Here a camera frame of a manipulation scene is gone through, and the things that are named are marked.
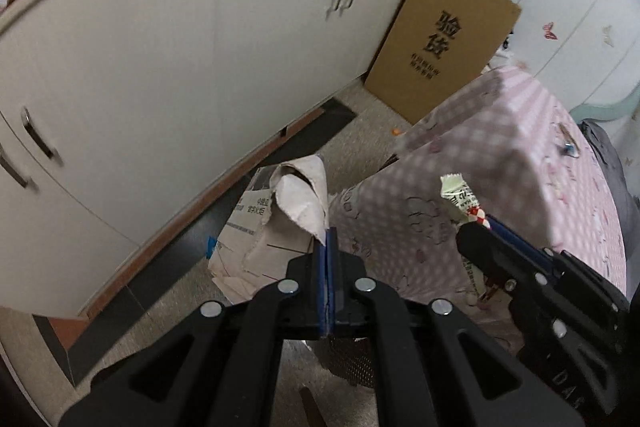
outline brown baseboard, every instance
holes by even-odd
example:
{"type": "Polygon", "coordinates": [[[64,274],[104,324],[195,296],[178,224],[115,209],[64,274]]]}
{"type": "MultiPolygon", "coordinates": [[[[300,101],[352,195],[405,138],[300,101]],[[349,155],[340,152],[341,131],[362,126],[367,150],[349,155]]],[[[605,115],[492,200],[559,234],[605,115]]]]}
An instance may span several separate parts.
{"type": "Polygon", "coordinates": [[[75,319],[49,319],[60,343],[68,349],[78,339],[90,322],[109,304],[120,290],[124,288],[160,251],[177,235],[195,221],[214,201],[229,188],[250,172],[261,161],[281,147],[292,136],[299,133],[307,125],[322,115],[324,110],[316,108],[305,116],[290,124],[282,132],[273,136],[268,142],[251,153],[247,158],[235,165],[222,178],[207,188],[199,197],[174,217],[151,241],[142,246],[126,266],[122,267],[107,283],[103,290],[90,302],[84,311],[75,319]]]}

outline floor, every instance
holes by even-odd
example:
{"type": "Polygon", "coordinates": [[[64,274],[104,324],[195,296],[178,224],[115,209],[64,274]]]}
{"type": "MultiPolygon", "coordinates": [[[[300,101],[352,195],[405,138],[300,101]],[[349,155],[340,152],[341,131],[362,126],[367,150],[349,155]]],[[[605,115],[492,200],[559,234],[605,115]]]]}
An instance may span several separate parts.
{"type": "MultiPolygon", "coordinates": [[[[356,82],[324,106],[325,117],[295,135],[264,164],[319,152],[336,193],[376,172],[390,155],[392,130],[409,124],[356,82]]],[[[0,308],[0,343],[40,412],[56,426],[86,395],[97,371],[148,346],[209,299],[223,299],[204,258],[249,181],[208,209],[116,296],[69,349],[43,317],[0,308]]],[[[309,387],[329,427],[377,425],[373,391],[324,370],[305,344],[285,343],[271,426],[307,425],[298,391],[309,387]]]]}

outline pink tablecloth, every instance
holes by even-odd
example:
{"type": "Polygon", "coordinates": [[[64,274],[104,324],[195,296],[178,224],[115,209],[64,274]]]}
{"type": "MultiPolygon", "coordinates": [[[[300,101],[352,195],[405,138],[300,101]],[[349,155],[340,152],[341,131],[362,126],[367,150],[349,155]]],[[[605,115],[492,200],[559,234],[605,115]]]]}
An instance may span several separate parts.
{"type": "Polygon", "coordinates": [[[332,201],[340,247],[402,296],[468,289],[440,176],[460,172],[487,213],[536,247],[568,250],[625,291],[618,215],[596,158],[558,100],[518,68],[476,78],[399,137],[400,159],[332,201]],[[561,125],[579,157],[562,155],[561,125]]]}

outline gray fabric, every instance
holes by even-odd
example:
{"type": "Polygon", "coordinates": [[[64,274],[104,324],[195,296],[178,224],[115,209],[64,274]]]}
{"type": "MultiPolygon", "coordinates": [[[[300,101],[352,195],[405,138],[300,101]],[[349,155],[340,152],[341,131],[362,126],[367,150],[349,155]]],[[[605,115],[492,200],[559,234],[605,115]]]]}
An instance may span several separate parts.
{"type": "Polygon", "coordinates": [[[593,120],[584,120],[580,130],[596,155],[616,204],[625,244],[626,295],[631,298],[640,283],[640,210],[626,189],[622,162],[607,133],[593,120]]]}

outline dark floor tile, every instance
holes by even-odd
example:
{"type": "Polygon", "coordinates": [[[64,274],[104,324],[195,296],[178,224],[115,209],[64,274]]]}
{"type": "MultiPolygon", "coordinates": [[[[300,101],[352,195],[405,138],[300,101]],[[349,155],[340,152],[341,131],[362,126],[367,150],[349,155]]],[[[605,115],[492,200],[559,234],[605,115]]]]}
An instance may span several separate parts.
{"type": "Polygon", "coordinates": [[[145,310],[206,255],[209,236],[220,235],[248,184],[249,179],[243,177],[233,185],[129,283],[145,310]]]}
{"type": "Polygon", "coordinates": [[[40,334],[42,335],[45,344],[47,344],[47,347],[49,347],[49,350],[53,355],[53,358],[60,366],[60,369],[62,369],[62,372],[68,378],[69,382],[71,382],[71,385],[75,385],[74,380],[71,376],[71,368],[69,367],[69,360],[66,356],[66,350],[62,346],[62,344],[60,344],[58,336],[51,327],[49,319],[47,317],[33,315],[33,320],[36,322],[36,326],[40,330],[40,334]]]}
{"type": "Polygon", "coordinates": [[[127,288],[120,291],[69,348],[69,365],[74,382],[79,383],[144,313],[127,288]]]}
{"type": "Polygon", "coordinates": [[[325,143],[331,140],[357,116],[351,109],[337,100],[331,99],[325,104],[328,104],[328,108],[325,109],[321,116],[289,138],[279,149],[267,156],[259,166],[273,165],[318,152],[325,143]]]}

